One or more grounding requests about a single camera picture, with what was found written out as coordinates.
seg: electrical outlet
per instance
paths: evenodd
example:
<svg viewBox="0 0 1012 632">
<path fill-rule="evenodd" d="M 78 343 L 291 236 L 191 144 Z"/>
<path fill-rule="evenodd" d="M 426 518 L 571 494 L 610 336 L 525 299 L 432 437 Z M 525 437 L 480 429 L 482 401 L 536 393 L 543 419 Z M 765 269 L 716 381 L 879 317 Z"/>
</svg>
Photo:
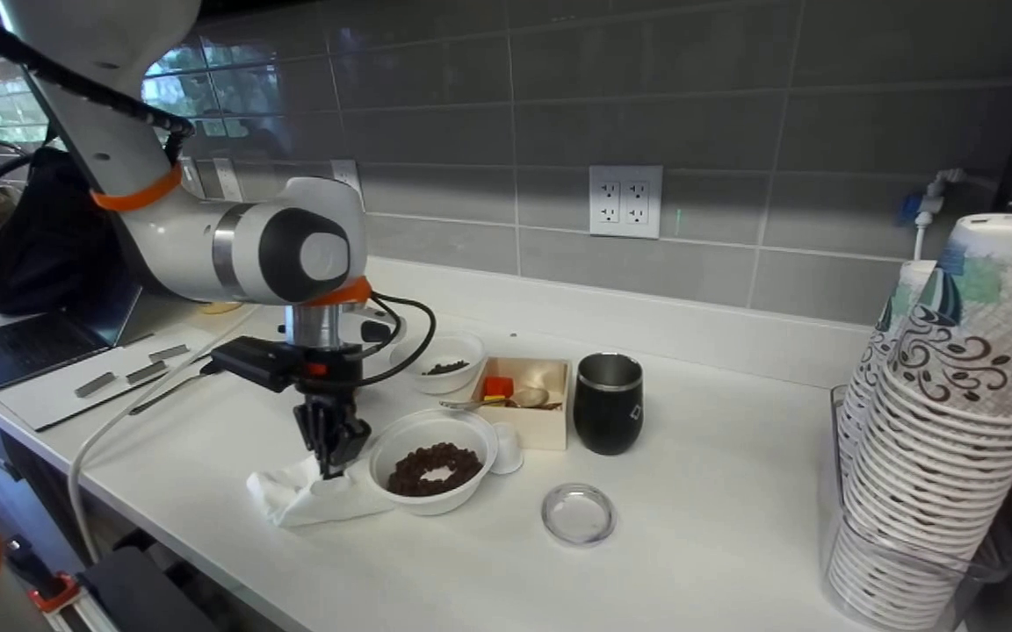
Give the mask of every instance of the electrical outlet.
<svg viewBox="0 0 1012 632">
<path fill-rule="evenodd" d="M 660 165 L 589 168 L 590 236 L 660 236 Z"/>
</svg>

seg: small bowl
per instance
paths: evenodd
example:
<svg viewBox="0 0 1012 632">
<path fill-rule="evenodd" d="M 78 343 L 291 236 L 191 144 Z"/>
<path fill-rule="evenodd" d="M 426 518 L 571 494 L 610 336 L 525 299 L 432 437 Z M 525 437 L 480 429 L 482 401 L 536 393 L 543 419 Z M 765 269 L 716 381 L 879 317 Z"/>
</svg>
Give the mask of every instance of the small bowl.
<svg viewBox="0 0 1012 632">
<path fill-rule="evenodd" d="M 407 453 L 428 450 L 435 442 L 454 442 L 456 450 L 473 450 L 480 457 L 480 473 L 463 481 L 462 488 L 450 488 L 439 494 L 394 494 L 387 481 L 396 471 L 396 464 Z M 462 508 L 480 492 L 480 484 L 485 481 L 491 466 L 495 466 L 491 442 L 475 426 L 447 422 L 447 419 L 421 419 L 406 429 L 394 429 L 380 434 L 380 442 L 371 453 L 371 481 L 380 488 L 384 497 L 389 497 L 396 508 L 407 508 L 416 517 L 439 517 L 439 512 Z"/>
<path fill-rule="evenodd" d="M 480 381 L 485 348 L 475 336 L 444 336 L 416 363 L 416 381 L 426 398 L 450 398 Z"/>
</svg>

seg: black cup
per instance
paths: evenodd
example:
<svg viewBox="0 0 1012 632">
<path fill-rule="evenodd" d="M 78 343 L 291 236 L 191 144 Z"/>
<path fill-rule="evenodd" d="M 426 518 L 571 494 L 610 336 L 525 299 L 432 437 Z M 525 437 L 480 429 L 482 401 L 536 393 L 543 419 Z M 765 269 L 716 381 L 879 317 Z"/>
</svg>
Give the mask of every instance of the black cup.
<svg viewBox="0 0 1012 632">
<path fill-rule="evenodd" d="M 642 366 L 627 353 L 589 353 L 578 366 L 578 434 L 593 453 L 627 453 L 642 429 Z"/>
</svg>

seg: gray wall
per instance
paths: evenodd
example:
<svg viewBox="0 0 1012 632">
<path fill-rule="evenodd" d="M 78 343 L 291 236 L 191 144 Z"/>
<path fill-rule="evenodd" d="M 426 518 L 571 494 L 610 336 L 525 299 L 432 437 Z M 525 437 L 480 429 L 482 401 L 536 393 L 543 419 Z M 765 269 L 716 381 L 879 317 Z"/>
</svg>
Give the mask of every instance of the gray wall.
<svg viewBox="0 0 1012 632">
<path fill-rule="evenodd" d="M 210 159 L 250 196 L 354 159 L 384 256 L 868 323 L 901 196 L 1004 160 L 1012 0 L 327 0 L 202 23 L 149 96 L 210 196 Z M 635 160 L 665 238 L 590 238 L 589 165 Z"/>
</svg>

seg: white countertop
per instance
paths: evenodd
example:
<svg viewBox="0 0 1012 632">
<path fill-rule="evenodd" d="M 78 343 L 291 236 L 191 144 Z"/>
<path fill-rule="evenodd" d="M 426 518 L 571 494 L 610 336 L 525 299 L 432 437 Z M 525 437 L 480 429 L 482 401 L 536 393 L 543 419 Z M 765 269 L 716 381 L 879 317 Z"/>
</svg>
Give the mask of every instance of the white countertop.
<svg viewBox="0 0 1012 632">
<path fill-rule="evenodd" d="M 377 268 L 373 276 L 389 292 L 432 299 L 416 292 L 432 285 L 435 296 L 462 296 L 432 306 L 450 331 L 482 334 L 498 353 L 635 353 L 647 367 L 647 426 L 632 453 L 593 457 L 579 442 L 571 453 L 526 453 L 519 473 L 491 477 L 450 517 L 384 512 L 290 533 L 257 517 L 242 477 L 302 457 L 297 398 L 218 374 L 119 426 L 90 461 L 90 488 L 284 629 L 858 629 L 823 592 L 819 477 L 829 461 L 826 386 L 850 373 L 860 326 Z M 536 310 L 491 317 L 503 296 Z M 635 334 L 604 336 L 604 326 L 590 331 L 572 313 L 597 306 L 604 313 L 593 320 L 641 313 Z M 765 331 L 777 331 L 782 348 L 753 348 Z M 275 313 L 255 320 L 250 334 L 275 336 Z M 6 413 L 0 429 L 64 466 L 117 406 L 43 434 Z M 358 393 L 358 406 L 387 429 L 426 401 L 394 380 Z M 537 505 L 564 481 L 590 481 L 613 494 L 613 542 L 564 549 L 544 533 Z"/>
</svg>

